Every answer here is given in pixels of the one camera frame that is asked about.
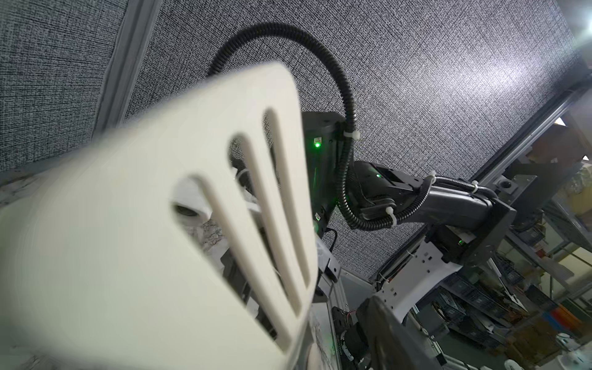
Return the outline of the steel tongs white tips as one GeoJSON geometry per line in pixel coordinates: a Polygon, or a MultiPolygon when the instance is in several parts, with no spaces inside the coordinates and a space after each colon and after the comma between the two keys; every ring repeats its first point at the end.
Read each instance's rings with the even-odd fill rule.
{"type": "Polygon", "coordinates": [[[318,271],[298,91],[280,63],[206,80],[1,212],[1,319],[82,367],[291,369],[318,271]],[[176,222],[193,177],[277,335],[176,222]]]}

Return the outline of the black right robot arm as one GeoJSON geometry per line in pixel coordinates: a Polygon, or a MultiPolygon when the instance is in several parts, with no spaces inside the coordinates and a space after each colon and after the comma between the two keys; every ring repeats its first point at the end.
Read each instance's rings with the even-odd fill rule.
{"type": "Polygon", "coordinates": [[[344,369],[437,369],[404,327],[405,316],[440,282],[493,257],[515,210],[488,187],[429,174],[413,177],[386,166],[350,160],[345,198],[359,229],[405,223],[431,226],[402,267],[384,279],[354,313],[331,310],[335,351],[344,369]]]}

